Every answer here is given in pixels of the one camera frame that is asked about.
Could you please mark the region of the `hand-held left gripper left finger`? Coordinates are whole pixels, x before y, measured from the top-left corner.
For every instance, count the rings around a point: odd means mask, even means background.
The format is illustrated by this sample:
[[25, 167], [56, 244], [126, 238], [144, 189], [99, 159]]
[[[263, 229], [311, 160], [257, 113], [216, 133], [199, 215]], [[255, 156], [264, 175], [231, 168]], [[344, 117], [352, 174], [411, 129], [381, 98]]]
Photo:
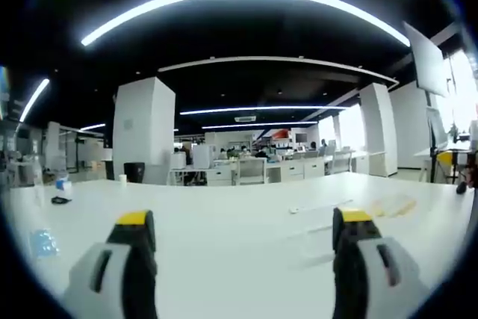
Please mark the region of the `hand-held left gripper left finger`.
[[71, 268], [63, 306], [72, 318], [157, 318], [155, 252], [152, 211], [124, 214]]

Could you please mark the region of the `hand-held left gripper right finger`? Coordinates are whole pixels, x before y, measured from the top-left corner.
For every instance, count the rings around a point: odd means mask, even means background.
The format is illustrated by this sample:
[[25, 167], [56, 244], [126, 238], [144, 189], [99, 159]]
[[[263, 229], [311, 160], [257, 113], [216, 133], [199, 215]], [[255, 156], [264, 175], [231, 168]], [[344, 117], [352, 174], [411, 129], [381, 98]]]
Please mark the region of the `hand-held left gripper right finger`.
[[418, 263], [366, 212], [334, 208], [332, 248], [333, 318], [411, 318], [425, 300]]

